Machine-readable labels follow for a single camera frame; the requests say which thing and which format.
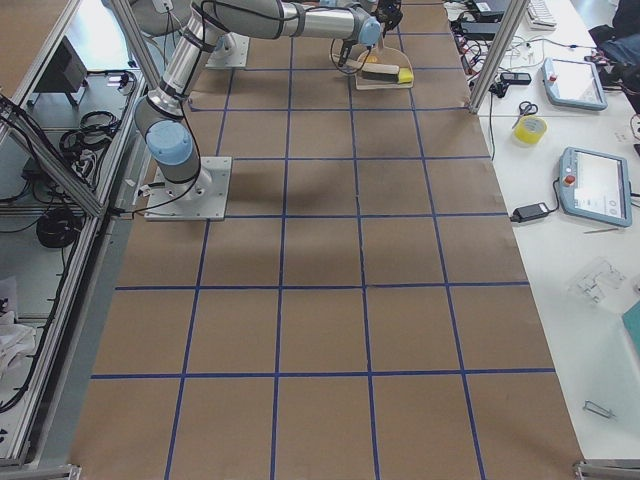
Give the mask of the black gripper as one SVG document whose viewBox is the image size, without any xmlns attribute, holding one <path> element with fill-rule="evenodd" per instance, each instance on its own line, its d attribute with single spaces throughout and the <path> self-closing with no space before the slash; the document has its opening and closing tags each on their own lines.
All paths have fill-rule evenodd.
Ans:
<svg viewBox="0 0 640 480">
<path fill-rule="evenodd" d="M 403 18 L 401 0 L 378 0 L 375 18 L 384 30 L 395 29 Z"/>
<path fill-rule="evenodd" d="M 359 44 L 355 40 L 343 40 L 338 52 L 337 64 L 351 64 L 360 55 Z"/>
</svg>

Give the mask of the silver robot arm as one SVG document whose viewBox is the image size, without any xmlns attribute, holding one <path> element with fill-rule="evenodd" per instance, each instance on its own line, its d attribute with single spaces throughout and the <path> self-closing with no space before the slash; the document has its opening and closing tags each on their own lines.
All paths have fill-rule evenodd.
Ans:
<svg viewBox="0 0 640 480">
<path fill-rule="evenodd" d="M 275 40 L 282 36 L 340 39 L 342 53 L 372 46 L 382 33 L 375 5 L 358 1 L 194 1 L 182 38 L 157 87 L 138 101 L 134 120 L 164 176 L 171 202 L 205 189 L 201 156 L 183 104 L 221 38 L 237 33 Z"/>
</svg>

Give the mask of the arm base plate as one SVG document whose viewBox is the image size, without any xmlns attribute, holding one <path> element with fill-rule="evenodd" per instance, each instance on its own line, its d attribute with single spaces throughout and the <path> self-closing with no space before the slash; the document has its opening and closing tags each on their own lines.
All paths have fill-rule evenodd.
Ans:
<svg viewBox="0 0 640 480">
<path fill-rule="evenodd" d="M 232 173 L 231 157 L 203 157 L 195 185 L 167 182 L 160 168 L 154 181 L 162 183 L 153 188 L 143 211 L 149 221 L 221 221 L 225 217 L 229 182 Z"/>
<path fill-rule="evenodd" d="M 212 70 L 246 67 L 250 39 L 237 33 L 221 36 L 209 57 L 206 68 Z"/>
</svg>

